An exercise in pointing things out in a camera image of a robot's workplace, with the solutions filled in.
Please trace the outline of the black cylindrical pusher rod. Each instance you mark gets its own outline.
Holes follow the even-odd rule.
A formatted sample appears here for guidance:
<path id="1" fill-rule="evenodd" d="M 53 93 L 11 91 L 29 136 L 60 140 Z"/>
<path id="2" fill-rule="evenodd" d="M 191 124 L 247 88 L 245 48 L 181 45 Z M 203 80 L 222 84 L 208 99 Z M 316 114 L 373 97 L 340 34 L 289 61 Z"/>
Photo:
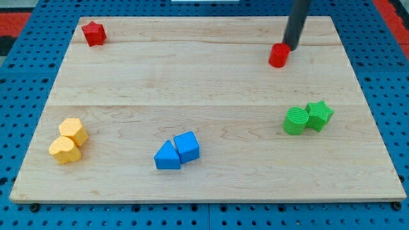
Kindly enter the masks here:
<path id="1" fill-rule="evenodd" d="M 294 51 L 298 47 L 311 2 L 311 0 L 293 1 L 282 39 L 282 42 L 290 47 L 290 51 Z"/>

